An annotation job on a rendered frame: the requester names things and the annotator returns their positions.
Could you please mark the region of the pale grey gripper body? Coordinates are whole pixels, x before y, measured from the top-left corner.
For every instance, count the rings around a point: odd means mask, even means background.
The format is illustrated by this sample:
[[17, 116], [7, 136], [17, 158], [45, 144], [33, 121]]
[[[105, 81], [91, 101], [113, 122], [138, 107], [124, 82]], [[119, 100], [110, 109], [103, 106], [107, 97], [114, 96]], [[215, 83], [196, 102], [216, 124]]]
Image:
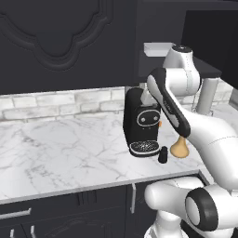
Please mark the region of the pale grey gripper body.
[[147, 88], [143, 90], [140, 100], [144, 106], [151, 106], [157, 103], [157, 101], [153, 98], [153, 96], [150, 94]]

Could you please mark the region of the small black shaker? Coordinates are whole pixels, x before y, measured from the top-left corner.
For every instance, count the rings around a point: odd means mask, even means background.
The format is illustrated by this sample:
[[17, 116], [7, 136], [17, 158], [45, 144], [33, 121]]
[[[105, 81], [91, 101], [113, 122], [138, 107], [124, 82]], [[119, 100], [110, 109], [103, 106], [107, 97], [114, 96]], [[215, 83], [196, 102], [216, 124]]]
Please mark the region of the small black shaker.
[[163, 146], [159, 152], [158, 162], [161, 164], [167, 163], [168, 150], [166, 146]]

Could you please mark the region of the tan oil and vinegar bottle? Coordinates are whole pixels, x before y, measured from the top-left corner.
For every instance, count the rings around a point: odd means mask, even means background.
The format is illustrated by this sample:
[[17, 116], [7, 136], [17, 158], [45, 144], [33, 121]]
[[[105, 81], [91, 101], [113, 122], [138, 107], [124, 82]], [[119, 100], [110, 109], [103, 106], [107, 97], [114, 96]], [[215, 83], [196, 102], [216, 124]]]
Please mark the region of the tan oil and vinegar bottle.
[[170, 153], [177, 158], [187, 157], [190, 152], [186, 144], [186, 139], [179, 136], [177, 142], [170, 147]]

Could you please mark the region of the dark flat cabinet door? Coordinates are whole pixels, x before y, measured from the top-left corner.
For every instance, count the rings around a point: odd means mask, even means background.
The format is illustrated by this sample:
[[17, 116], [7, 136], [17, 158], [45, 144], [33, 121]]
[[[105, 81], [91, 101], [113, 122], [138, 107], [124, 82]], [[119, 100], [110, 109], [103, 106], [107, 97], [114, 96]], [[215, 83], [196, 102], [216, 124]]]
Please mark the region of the dark flat cabinet door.
[[181, 43], [238, 90], [238, 10], [190, 10]]

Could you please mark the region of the dark ornate cabinet door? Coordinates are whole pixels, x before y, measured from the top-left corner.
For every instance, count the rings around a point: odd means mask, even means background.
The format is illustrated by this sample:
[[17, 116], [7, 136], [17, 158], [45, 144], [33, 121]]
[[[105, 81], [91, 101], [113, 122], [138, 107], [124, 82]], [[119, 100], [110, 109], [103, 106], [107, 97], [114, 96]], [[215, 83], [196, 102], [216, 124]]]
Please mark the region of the dark ornate cabinet door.
[[0, 0], [0, 95], [129, 86], [137, 0]]

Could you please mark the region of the dark base cabinet door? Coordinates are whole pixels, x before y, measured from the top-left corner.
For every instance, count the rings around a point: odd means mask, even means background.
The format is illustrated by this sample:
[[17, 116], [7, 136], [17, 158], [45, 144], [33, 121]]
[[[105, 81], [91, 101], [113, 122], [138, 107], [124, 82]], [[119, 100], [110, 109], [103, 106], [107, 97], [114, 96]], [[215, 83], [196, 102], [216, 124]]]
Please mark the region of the dark base cabinet door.
[[36, 238], [124, 238], [125, 210], [116, 206], [23, 223], [27, 238], [32, 225]]
[[125, 238], [144, 238], [145, 232], [156, 218], [156, 210], [150, 209], [144, 200], [144, 191], [153, 181], [136, 183], [136, 199], [134, 213], [131, 213], [133, 187], [126, 188], [126, 231]]
[[0, 238], [10, 238], [10, 230], [14, 229], [15, 238], [22, 238], [22, 232], [19, 226], [0, 228]]

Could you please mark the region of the black coffee machine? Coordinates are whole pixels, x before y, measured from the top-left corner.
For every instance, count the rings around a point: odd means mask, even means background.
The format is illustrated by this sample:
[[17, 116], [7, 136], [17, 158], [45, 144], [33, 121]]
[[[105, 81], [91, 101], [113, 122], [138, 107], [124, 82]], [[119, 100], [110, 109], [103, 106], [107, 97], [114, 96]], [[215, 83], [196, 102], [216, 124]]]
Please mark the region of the black coffee machine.
[[150, 157], [160, 150], [157, 139], [161, 106], [144, 106], [140, 100], [142, 92], [138, 87], [127, 91], [123, 129], [129, 152], [135, 157]]

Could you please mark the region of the pale grey flat box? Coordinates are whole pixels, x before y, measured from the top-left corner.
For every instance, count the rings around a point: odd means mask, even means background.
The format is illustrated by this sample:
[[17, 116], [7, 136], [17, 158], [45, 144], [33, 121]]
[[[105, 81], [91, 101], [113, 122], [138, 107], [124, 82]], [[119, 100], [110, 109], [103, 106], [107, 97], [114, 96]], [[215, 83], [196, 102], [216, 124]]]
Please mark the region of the pale grey flat box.
[[174, 43], [145, 43], [144, 53], [147, 57], [165, 57]]

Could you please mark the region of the grey paper towel roll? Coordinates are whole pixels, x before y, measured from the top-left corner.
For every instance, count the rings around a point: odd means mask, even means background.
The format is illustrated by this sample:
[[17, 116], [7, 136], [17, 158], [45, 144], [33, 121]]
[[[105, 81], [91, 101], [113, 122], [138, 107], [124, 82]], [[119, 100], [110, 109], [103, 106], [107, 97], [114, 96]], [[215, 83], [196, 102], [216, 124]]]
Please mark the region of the grey paper towel roll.
[[217, 78], [206, 78], [203, 80], [200, 96], [196, 107], [196, 111], [198, 113], [204, 115], [210, 113], [210, 109], [217, 90], [217, 86], [218, 86]]

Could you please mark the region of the dark drawer front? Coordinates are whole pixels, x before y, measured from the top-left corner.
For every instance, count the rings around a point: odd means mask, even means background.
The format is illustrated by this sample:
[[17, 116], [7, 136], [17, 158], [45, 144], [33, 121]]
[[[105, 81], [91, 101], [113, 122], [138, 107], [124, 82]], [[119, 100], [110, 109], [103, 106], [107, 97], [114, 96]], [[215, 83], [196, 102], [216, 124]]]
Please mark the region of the dark drawer front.
[[126, 207], [126, 186], [54, 195], [0, 205], [0, 215], [31, 209], [30, 215], [0, 219], [0, 227], [78, 215], [93, 220], [121, 219]]

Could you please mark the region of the dark open wall cabinet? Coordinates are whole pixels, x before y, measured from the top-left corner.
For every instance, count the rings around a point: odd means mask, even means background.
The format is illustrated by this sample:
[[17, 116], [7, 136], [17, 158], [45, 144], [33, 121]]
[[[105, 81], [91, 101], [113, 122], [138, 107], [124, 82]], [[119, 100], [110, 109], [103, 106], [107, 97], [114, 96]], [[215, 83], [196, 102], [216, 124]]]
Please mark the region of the dark open wall cabinet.
[[137, 11], [138, 72], [135, 81], [146, 82], [149, 73], [162, 67], [165, 57], [148, 57], [145, 43], [181, 45], [186, 12], [214, 10], [218, 0], [139, 0]]

